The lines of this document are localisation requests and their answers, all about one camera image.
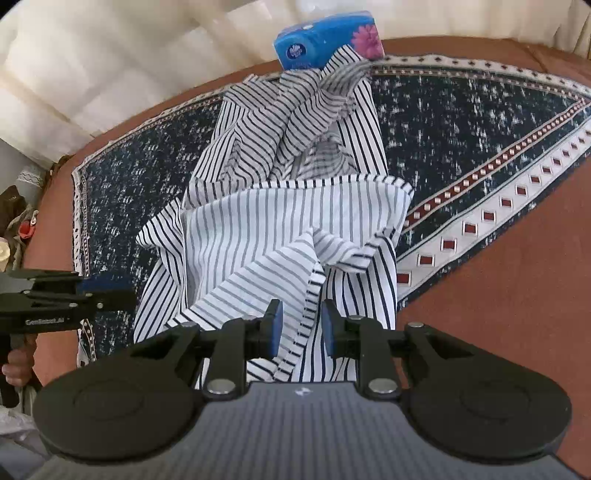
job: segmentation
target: blue gripper pad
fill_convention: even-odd
[[[114,279],[112,275],[95,275],[85,278],[76,286],[77,294],[85,292],[98,293],[113,290],[133,290],[133,286],[127,280]]]
[[[330,321],[330,313],[324,302],[320,311],[320,321],[322,322],[322,335],[324,336],[326,354],[332,356],[335,352],[335,336],[332,330],[332,322]]]
[[[279,302],[275,316],[273,317],[273,330],[271,335],[271,358],[279,354],[279,342],[281,341],[281,332],[283,330],[283,303]]]

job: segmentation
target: brown bag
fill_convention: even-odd
[[[8,224],[26,208],[27,202],[18,193],[16,186],[12,185],[0,194],[0,236],[4,235]]]

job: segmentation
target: logo on tissue box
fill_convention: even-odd
[[[290,60],[295,60],[302,55],[306,55],[306,47],[303,46],[301,43],[294,43],[291,47],[287,49],[287,58]]]

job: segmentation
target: gray gripper base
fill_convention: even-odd
[[[55,456],[31,480],[578,478],[552,456],[521,465],[450,456],[415,433],[396,404],[367,400],[343,382],[254,383],[243,398],[209,404],[185,437],[154,457],[84,465]]]

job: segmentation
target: circular black disc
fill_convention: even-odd
[[[53,450],[86,460],[124,460],[169,445],[186,429],[194,395],[151,359],[91,364],[43,388],[33,414]]]
[[[568,395],[543,375],[495,360],[447,360],[411,390],[412,419],[428,440],[476,461],[548,453],[570,423]]]

